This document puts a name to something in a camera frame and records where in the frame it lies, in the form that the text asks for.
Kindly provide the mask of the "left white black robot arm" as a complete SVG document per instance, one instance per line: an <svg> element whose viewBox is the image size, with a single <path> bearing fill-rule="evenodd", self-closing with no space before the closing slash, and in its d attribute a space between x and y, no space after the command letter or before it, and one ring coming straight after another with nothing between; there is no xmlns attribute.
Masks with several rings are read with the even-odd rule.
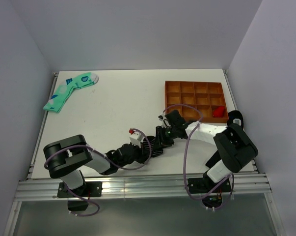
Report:
<svg viewBox="0 0 296 236"><path fill-rule="evenodd" d="M128 170L127 165L137 162L141 164L135 170L142 168L152 157L153 145L150 140L139 136L137 144L131 142L123 144L118 149L107 153L100 153L87 144L83 135L75 135L46 145L43 153L46 159L44 168L49 171L51 178L59 178L64 183L62 189L67 189L74 196L81 196L86 192L87 185L79 170L87 166L97 173L108 176L118 170Z"/></svg>

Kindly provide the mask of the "black white striped sock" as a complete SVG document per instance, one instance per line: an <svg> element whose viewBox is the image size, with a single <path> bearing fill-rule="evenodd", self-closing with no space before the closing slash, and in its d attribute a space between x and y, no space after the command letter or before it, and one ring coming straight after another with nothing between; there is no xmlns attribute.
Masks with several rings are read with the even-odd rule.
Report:
<svg viewBox="0 0 296 236"><path fill-rule="evenodd" d="M147 160L151 152L151 158L155 158L161 156L163 154L163 148L157 145L155 136L147 136L147 138L143 138L141 142L142 147L142 156L144 160Z"/></svg>

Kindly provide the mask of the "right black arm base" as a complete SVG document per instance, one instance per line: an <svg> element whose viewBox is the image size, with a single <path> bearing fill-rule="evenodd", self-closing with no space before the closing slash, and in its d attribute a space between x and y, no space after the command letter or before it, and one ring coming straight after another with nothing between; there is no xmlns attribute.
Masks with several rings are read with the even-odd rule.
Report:
<svg viewBox="0 0 296 236"><path fill-rule="evenodd" d="M209 177L188 178L187 192L191 199L203 203L207 208L219 208L223 204L223 193L230 193L227 200L230 200L234 190L234 183L229 177L223 178L220 182L214 183Z"/></svg>

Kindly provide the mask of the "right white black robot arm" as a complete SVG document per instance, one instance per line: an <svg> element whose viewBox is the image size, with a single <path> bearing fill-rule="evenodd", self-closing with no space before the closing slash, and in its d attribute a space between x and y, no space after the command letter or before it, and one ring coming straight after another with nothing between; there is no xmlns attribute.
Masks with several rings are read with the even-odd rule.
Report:
<svg viewBox="0 0 296 236"><path fill-rule="evenodd" d="M243 130L242 125L230 122L226 126L204 124L199 121L186 121L178 112L159 116L163 125L156 127L154 151L174 145L174 139L203 141L215 145L217 151L209 159L209 168L203 176L203 186L213 192L220 181L232 173L238 173L258 155L258 149Z"/></svg>

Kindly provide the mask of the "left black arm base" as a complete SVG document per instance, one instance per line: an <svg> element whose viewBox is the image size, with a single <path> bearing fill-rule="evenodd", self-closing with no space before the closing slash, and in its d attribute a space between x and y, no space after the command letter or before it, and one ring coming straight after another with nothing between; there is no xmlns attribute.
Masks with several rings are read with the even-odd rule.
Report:
<svg viewBox="0 0 296 236"><path fill-rule="evenodd" d="M58 186L57 198L68 199L67 208L71 214L80 217L95 215L99 212L100 206L91 200L92 197L100 197L102 194L101 181L87 181L77 189L69 189L69 187L61 182ZM96 208L94 213L83 213L89 206Z"/></svg>

